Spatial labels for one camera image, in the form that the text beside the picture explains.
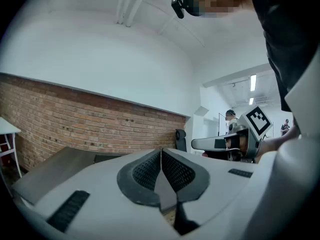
person in background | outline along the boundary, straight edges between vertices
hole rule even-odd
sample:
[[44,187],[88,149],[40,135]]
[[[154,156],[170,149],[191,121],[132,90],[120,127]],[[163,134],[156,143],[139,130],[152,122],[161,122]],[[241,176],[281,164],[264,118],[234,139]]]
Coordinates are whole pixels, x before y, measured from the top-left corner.
[[232,109],[229,109],[227,112],[225,112],[225,120],[229,121],[228,133],[230,133],[233,126],[238,122],[238,118],[236,118],[236,113]]
[[289,123],[289,119],[286,119],[284,124],[281,126],[281,136],[285,135],[288,131],[290,126],[288,125]]

white ceiling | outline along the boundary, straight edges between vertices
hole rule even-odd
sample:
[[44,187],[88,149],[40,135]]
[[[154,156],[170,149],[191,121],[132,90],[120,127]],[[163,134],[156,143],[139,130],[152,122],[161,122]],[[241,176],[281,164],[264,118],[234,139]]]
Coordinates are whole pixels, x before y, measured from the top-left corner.
[[217,87],[232,108],[249,107],[250,98],[254,98],[254,105],[262,107],[280,104],[277,80],[272,70],[256,74],[255,91],[250,91],[250,75],[221,83]]
[[[42,0],[29,10],[33,14],[61,10],[100,11],[116,15],[119,0]],[[135,0],[132,0],[128,17]],[[145,27],[178,45],[195,66],[212,57],[216,52],[228,50],[232,43],[263,37],[257,15],[241,11],[223,18],[194,17],[185,13],[178,19],[171,7],[171,0],[143,0],[133,19],[133,24]]]

fluorescent light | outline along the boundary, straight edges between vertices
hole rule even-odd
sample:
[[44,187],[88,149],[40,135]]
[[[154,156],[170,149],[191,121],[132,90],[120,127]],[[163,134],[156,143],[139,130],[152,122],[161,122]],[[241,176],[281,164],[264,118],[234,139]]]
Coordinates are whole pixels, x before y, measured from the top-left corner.
[[253,74],[252,76],[250,76],[250,79],[251,79],[251,89],[250,89],[250,91],[253,92],[256,89],[257,75]]

